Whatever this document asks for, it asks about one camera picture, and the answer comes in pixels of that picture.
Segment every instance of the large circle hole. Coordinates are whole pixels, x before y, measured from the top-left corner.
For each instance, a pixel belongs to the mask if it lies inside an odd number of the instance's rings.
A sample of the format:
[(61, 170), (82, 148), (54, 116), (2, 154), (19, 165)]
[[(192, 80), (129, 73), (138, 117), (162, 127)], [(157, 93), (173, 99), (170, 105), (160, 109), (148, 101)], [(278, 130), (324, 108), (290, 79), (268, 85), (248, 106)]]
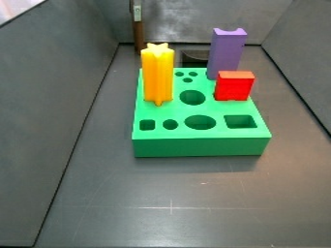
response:
[(184, 73), (182, 73), (182, 72), (176, 72), (174, 75), (176, 75), (177, 77), (181, 77), (181, 76), (184, 75)]
[(193, 115), (185, 119), (185, 125), (194, 130), (208, 130), (216, 126), (216, 120), (206, 115)]
[(162, 122), (162, 127), (168, 130), (174, 130), (178, 127), (176, 120), (168, 119)]
[(182, 81), (184, 81), (184, 82), (192, 82), (192, 78), (185, 77), (185, 78), (182, 79)]
[(196, 77), (197, 73), (196, 72), (189, 72), (188, 75), (192, 76), (192, 77)]
[(185, 90), (180, 95), (181, 102), (186, 105), (200, 105), (205, 101), (202, 93), (197, 90)]

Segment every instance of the rectangular hole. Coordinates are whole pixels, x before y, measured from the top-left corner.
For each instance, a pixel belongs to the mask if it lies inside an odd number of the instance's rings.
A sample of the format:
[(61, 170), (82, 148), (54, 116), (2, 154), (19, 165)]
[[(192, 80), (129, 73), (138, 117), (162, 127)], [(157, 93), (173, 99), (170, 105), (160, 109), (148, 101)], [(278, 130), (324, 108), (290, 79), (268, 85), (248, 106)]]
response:
[(150, 131), (154, 129), (154, 120), (141, 120), (140, 121), (140, 130)]
[(224, 115), (224, 120), (230, 129), (257, 128), (250, 115)]

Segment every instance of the yellow star block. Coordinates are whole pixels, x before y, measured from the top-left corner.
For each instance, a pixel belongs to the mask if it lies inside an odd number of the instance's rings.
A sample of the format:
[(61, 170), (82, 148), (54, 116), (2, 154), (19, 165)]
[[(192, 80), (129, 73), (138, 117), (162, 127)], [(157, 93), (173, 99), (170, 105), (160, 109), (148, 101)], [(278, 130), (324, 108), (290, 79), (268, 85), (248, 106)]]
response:
[(161, 106), (172, 100), (174, 51), (168, 44), (146, 44), (141, 50), (144, 100)]

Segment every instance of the red cube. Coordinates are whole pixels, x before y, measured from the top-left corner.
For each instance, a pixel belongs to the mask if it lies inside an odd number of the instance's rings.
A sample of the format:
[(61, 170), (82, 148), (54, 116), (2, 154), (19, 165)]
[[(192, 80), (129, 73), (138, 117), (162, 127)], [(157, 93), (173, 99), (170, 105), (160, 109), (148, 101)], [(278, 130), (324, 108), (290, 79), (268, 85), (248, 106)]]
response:
[(254, 76), (250, 71), (218, 71), (213, 97), (216, 101), (246, 101)]

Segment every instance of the green foam base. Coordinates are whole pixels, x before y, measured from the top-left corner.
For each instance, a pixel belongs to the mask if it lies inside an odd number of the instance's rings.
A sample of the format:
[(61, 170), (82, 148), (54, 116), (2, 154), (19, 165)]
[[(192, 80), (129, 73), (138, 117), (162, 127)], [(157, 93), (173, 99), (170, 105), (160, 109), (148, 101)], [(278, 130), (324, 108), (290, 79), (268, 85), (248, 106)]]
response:
[(132, 142), (136, 157), (261, 155), (270, 133), (253, 101), (213, 99), (205, 68), (176, 68), (173, 100), (144, 101), (140, 71)]

